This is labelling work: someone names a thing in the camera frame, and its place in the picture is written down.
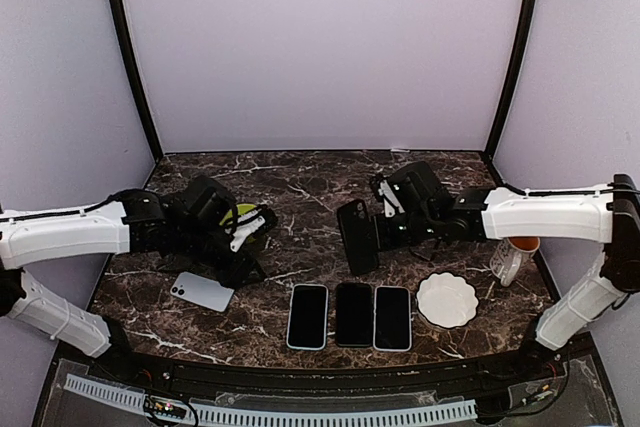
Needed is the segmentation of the black magsafe phone case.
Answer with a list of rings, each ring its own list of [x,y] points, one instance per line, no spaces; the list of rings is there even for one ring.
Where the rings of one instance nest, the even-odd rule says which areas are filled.
[[[339,207],[337,219],[350,272],[362,276],[376,270],[377,243],[365,201],[354,199]]]

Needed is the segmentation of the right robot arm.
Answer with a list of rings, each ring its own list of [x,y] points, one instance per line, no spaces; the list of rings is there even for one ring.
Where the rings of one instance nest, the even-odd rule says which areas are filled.
[[[516,237],[568,238],[601,244],[593,266],[531,323],[524,348],[510,360],[521,381],[534,379],[549,352],[607,308],[639,291],[639,189],[626,174],[606,184],[561,190],[468,188],[451,194],[424,161],[370,180],[384,206],[374,216],[377,247],[390,251],[424,240],[483,242]]]

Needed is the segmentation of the silver white phone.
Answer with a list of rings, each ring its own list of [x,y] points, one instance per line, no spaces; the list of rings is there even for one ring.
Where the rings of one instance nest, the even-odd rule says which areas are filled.
[[[234,290],[207,277],[182,272],[171,286],[170,293],[199,307],[224,312],[231,302]]]

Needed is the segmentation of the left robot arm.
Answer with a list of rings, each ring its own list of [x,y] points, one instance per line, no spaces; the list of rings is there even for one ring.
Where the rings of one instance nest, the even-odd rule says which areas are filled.
[[[141,374],[120,323],[91,314],[44,287],[26,266],[91,254],[155,252],[179,255],[212,269],[223,286],[238,289],[264,279],[248,250],[277,223],[257,205],[241,211],[218,181],[198,176],[178,192],[127,189],[93,205],[1,214],[1,314],[29,324],[91,358],[120,383]]]

